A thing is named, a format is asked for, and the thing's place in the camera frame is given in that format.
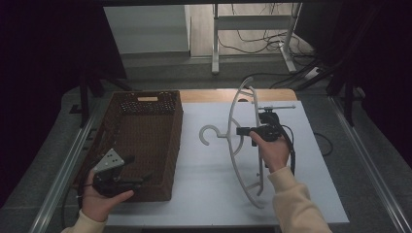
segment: beige sleeve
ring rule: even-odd
[[[331,232],[322,213],[310,200],[308,188],[296,181],[291,168],[282,168],[268,178],[275,187],[273,209],[282,232]]]
[[[68,227],[62,231],[62,233],[101,233],[106,225],[107,221],[99,222],[92,220],[83,214],[82,210],[79,211],[79,219],[72,227]]]

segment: basket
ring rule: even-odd
[[[115,92],[94,141],[75,179],[79,183],[87,164],[109,149],[120,157],[135,156],[120,176],[133,181],[152,177],[128,202],[169,201],[182,133],[183,109],[179,91]]]

